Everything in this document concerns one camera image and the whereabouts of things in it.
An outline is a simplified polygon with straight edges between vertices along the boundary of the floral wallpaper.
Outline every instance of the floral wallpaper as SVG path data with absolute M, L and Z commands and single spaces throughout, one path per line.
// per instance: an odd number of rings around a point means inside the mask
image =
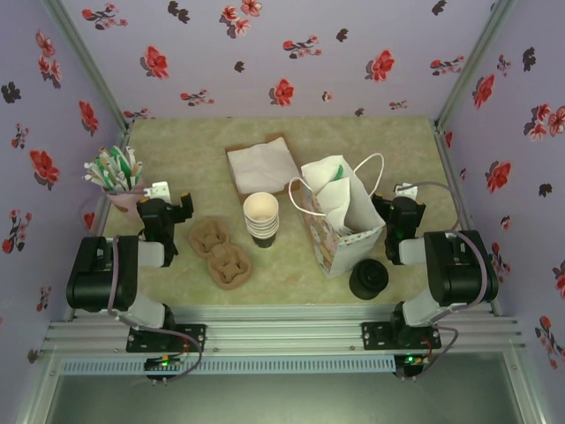
M 10 39 L 0 43 L 0 422 L 12 424 L 49 322 L 67 309 L 79 214 L 94 221 L 99 192 L 83 163 L 119 130 L 41 2 L 4 4 L 0 27 Z
M 562 33 L 564 13 L 558 0 L 517 2 L 446 135 L 502 310 L 518 317 L 545 386 L 548 422 L 565 415 L 565 57 L 547 36 Z
M 62 3 L 128 119 L 437 118 L 493 0 Z

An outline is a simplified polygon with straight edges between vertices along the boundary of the beige table surface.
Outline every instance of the beige table surface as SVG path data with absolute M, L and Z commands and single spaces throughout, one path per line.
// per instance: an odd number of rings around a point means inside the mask
M 188 190 L 194 217 L 175 228 L 179 252 L 169 268 L 140 269 L 139 287 L 151 299 L 171 306 L 188 305 L 336 305 L 391 304 L 410 299 L 426 285 L 426 266 L 394 266 L 384 254 L 383 231 L 371 257 L 383 262 L 389 273 L 385 291 L 370 301 L 350 292 L 350 272 L 326 279 L 315 260 L 301 216 L 288 196 L 279 198 L 280 230 L 269 249 L 256 247 L 245 229 L 235 188 L 230 180 L 224 148 L 262 142 L 268 133 L 285 133 L 300 164 L 328 155 L 344 155 L 355 166 L 371 153 L 381 152 L 386 168 L 379 192 L 392 198 L 395 183 L 432 180 L 446 182 L 428 120 L 423 117 L 308 117 L 155 119 L 135 123 L 130 145 L 144 163 L 145 179 L 168 181 L 173 203 Z M 379 159 L 359 176 L 372 188 Z M 422 187 L 418 199 L 427 204 L 422 231 L 445 230 L 456 219 L 447 191 Z M 207 273 L 207 264 L 188 244 L 193 223 L 218 216 L 230 228 L 235 244 L 251 257 L 252 278 L 234 291 L 219 289 Z M 129 223 L 113 206 L 104 235 L 136 234 L 140 224 Z

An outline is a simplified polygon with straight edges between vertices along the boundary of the black lid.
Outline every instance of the black lid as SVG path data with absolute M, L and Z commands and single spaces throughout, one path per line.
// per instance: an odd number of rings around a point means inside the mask
M 370 300 L 385 290 L 388 271 L 375 259 L 365 259 L 355 265 L 350 276 L 351 292 L 362 300 Z

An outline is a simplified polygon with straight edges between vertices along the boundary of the cardboard tray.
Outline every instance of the cardboard tray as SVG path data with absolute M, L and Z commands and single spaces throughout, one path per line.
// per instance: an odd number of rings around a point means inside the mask
M 273 134 L 268 134 L 265 137 L 265 141 L 263 143 L 256 143 L 256 144 L 265 144 L 265 143 L 270 143 L 272 141 L 275 141 L 276 139 L 278 139 L 279 137 L 283 137 L 284 138 L 284 142 L 286 143 L 286 147 L 288 148 L 289 152 L 290 152 L 290 157 L 292 157 L 292 160 L 294 161 L 294 163 L 297 165 L 298 170 L 300 170 L 299 168 L 299 164 L 297 161 L 297 157 L 294 154 L 294 152 L 292 151 L 292 148 L 290 147 L 289 142 L 286 140 L 286 137 L 284 137 L 284 133 L 282 132 L 276 132 Z M 255 144 L 250 144 L 248 146 L 244 146 L 243 144 L 237 144 L 235 146 L 229 146 L 227 148 L 225 148 L 226 151 L 226 161 L 228 161 L 228 168 L 230 169 L 230 175 L 231 175 L 231 183 L 233 184 L 234 188 L 236 189 L 236 193 L 237 193 L 237 197 L 239 198 L 239 202 L 243 205 L 245 199 L 247 199 L 248 196 L 251 195 L 251 193 L 249 194 L 241 194 L 238 189 L 237 189 L 237 184 L 236 184 L 236 178 L 234 176 L 233 173 L 233 169 L 231 168 L 231 163 L 230 163 L 230 159 L 228 158 L 228 152 L 235 152 L 237 150 L 243 150 L 245 148 L 250 148 L 252 146 L 255 146 Z M 294 181 L 292 183 L 292 188 L 291 190 L 294 192 L 296 190 L 298 190 L 300 188 L 300 181 Z M 282 189 L 280 192 L 276 192 L 273 193 L 274 196 L 280 196 L 283 194 L 286 194 L 289 192 L 289 185 L 285 185 L 284 189 Z

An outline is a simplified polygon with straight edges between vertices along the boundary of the pink cup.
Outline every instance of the pink cup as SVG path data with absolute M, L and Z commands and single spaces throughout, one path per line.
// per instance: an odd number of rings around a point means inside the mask
M 116 207 L 117 210 L 122 212 L 130 221 L 140 223 L 141 218 L 138 214 L 137 202 L 143 199 L 145 194 L 143 189 L 146 188 L 145 180 L 140 178 L 138 184 L 133 187 L 132 192 L 124 192 L 124 194 L 106 194 L 109 201 Z

